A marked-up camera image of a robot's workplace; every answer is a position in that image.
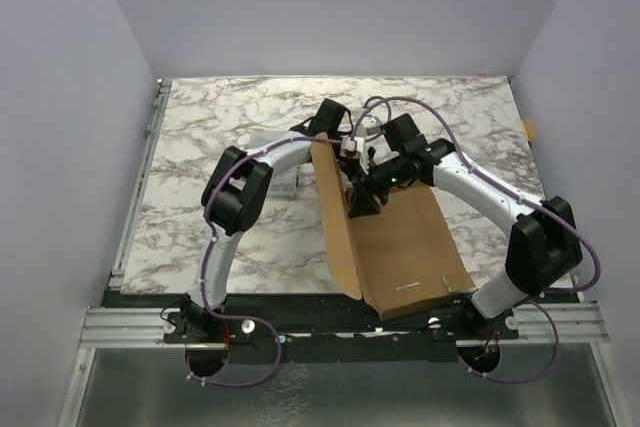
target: cardboard box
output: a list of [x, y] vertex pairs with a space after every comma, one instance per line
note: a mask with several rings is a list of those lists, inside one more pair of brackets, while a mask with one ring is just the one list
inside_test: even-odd
[[380, 215], [349, 219], [331, 145], [314, 142], [311, 156], [331, 274], [346, 295], [388, 320], [474, 287], [431, 188], [396, 190]]

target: white enclosure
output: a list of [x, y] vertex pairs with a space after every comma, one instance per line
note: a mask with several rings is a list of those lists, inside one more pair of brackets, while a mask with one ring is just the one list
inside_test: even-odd
[[[53, 425], [158, 77], [509, 75], [549, 195], [600, 252], [630, 400], [640, 0], [0, 0], [0, 425]], [[585, 262], [582, 279], [590, 273]], [[635, 404], [636, 419], [640, 408]]]

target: metal frame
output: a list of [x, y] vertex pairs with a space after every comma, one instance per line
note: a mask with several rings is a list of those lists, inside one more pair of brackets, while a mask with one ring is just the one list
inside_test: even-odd
[[[609, 338], [598, 304], [545, 304], [545, 310], [553, 318], [560, 341], [563, 344], [602, 343]], [[177, 312], [177, 308], [165, 309], [165, 313]], [[162, 309], [89, 309], [80, 348], [85, 349], [153, 349], [189, 348], [221, 350], [223, 344], [173, 344], [163, 342]], [[501, 340], [502, 345], [532, 345], [553, 343], [553, 335], [546, 317], [535, 307], [523, 305], [514, 311], [518, 321], [520, 338]], [[366, 335], [402, 335], [401, 331], [367, 332]], [[307, 336], [300, 332], [287, 334], [291, 341]], [[460, 347], [479, 345], [486, 339], [458, 341]]]
[[78, 417], [80, 416], [84, 394], [87, 391], [89, 377], [91, 376], [95, 353], [95, 349], [80, 348], [78, 350], [71, 381], [69, 382], [67, 394], [62, 404], [62, 412], [58, 419], [58, 427], [72, 427], [78, 424]]
[[622, 387], [620, 386], [620, 381], [618, 380], [618, 374], [611, 353], [611, 344], [591, 344], [591, 351], [593, 352], [593, 358], [595, 359], [600, 380], [602, 381], [602, 388], [609, 402], [609, 408], [611, 409], [611, 415], [613, 416], [615, 424], [618, 426], [632, 427], [633, 420], [631, 419], [631, 412]]
[[[171, 81], [159, 81], [158, 96], [154, 100], [153, 109], [147, 128], [147, 142], [136, 179], [135, 189], [127, 213], [120, 243], [114, 260], [109, 280], [110, 290], [120, 290], [124, 278], [133, 234], [142, 207], [142, 198], [147, 186], [153, 154], [158, 144], [160, 126], [164, 118]], [[613, 358], [610, 352], [609, 336], [597, 304], [544, 304], [558, 327], [560, 341], [564, 344], [590, 344], [595, 363], [602, 381], [603, 391], [616, 425], [632, 426], [631, 415], [624, 394], [615, 373]], [[166, 313], [178, 309], [166, 309]], [[223, 344], [174, 344], [163, 342], [164, 321], [160, 318], [159, 308], [90, 308], [82, 329], [78, 354], [65, 396], [58, 427], [77, 425], [82, 409], [85, 392], [89, 386], [91, 368], [98, 349], [210, 349], [224, 348]], [[503, 345], [531, 345], [553, 343], [553, 336], [548, 321], [535, 307], [523, 305], [515, 309], [520, 338], [502, 340]], [[375, 332], [368, 335], [391, 335], [402, 332]], [[295, 342], [296, 335], [290, 334]], [[481, 341], [459, 341], [458, 346], [478, 345]]]
[[147, 125], [147, 142], [142, 154], [142, 162], [140, 164], [138, 176], [136, 177], [136, 183], [131, 197], [131, 203], [129, 204], [129, 210], [127, 211], [122, 236], [120, 237], [116, 257], [113, 267], [111, 268], [112, 277], [117, 277], [119, 272], [124, 272], [126, 269], [131, 245], [133, 244], [133, 234], [135, 233], [138, 216], [142, 209], [142, 198], [149, 180], [149, 171], [151, 170], [151, 164], [153, 162], [153, 154], [156, 151], [156, 146], [158, 145], [158, 139], [160, 137], [160, 126], [162, 125], [164, 113], [167, 108], [167, 102], [169, 100], [169, 93], [171, 92], [171, 83], [171, 80], [160, 81], [158, 96], [153, 101], [151, 117], [149, 118], [149, 124]]

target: metal floor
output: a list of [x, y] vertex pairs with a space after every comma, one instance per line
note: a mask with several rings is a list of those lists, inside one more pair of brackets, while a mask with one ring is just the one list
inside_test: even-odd
[[[497, 375], [544, 367], [550, 345], [503, 347]], [[542, 381], [503, 385], [459, 364], [428, 362], [286, 364], [248, 389], [186, 380], [180, 350], [99, 350], [82, 405], [84, 427], [153, 426], [612, 426], [588, 344], [565, 345]], [[246, 379], [264, 366], [229, 366]]]

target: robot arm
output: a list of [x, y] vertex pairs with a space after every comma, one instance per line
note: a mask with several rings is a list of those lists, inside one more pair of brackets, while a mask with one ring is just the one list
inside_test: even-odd
[[[327, 132], [330, 138], [340, 139], [338, 126], [345, 112], [344, 106], [326, 100], [308, 127], [297, 126], [299, 132], [289, 132], [285, 138]], [[375, 152], [370, 152], [369, 166], [365, 171], [362, 159], [350, 157], [348, 152], [346, 156], [339, 156], [341, 169], [354, 186], [349, 215], [358, 217], [379, 213], [393, 186], [415, 180], [450, 192], [484, 214], [509, 236], [509, 249], [505, 269], [471, 297], [473, 308], [483, 318], [493, 318], [527, 296], [539, 294], [581, 261], [575, 237], [534, 209], [521, 205], [479, 179], [462, 163], [450, 142], [438, 139], [427, 143], [408, 114], [385, 124], [383, 133], [391, 149], [398, 152], [397, 157], [375, 164]], [[209, 220], [213, 222], [218, 237], [213, 239], [216, 244], [206, 266], [205, 279], [208, 301], [213, 308], [226, 298], [227, 279], [238, 243], [243, 233], [257, 220], [272, 175], [310, 160], [309, 142], [291, 142], [272, 149], [277, 142], [248, 153], [235, 147], [227, 149], [203, 194], [202, 204], [205, 206], [214, 187], [231, 166], [248, 154], [264, 152], [234, 175], [237, 180], [245, 181], [242, 188], [225, 185], [213, 202]], [[475, 171], [483, 172], [501, 185], [517, 191], [523, 198], [544, 205], [575, 225], [571, 208], [563, 199], [555, 197], [544, 201], [472, 165]], [[203, 306], [199, 286], [195, 286], [189, 295], [192, 301]]]
[[[283, 139], [305, 137], [299, 132], [288, 132]], [[263, 155], [251, 161], [250, 168], [242, 171], [236, 180], [244, 181], [242, 189], [233, 185], [227, 186], [216, 199], [212, 209], [212, 222], [215, 226], [217, 238], [209, 234], [209, 242], [215, 241], [214, 250], [209, 257], [207, 269], [207, 295], [209, 305], [218, 307], [227, 297], [227, 280], [231, 264], [235, 257], [238, 244], [244, 233], [258, 218], [266, 198], [269, 181], [297, 165], [306, 164], [311, 160], [309, 142], [290, 142], [272, 149], [278, 141], [263, 147], [252, 149], [246, 153], [231, 147], [225, 150], [211, 176], [211, 180], [202, 196], [202, 205], [206, 206], [209, 196], [216, 184], [226, 171], [245, 155], [250, 156], [260, 151]], [[200, 307], [203, 307], [199, 286], [195, 286], [189, 295]]]

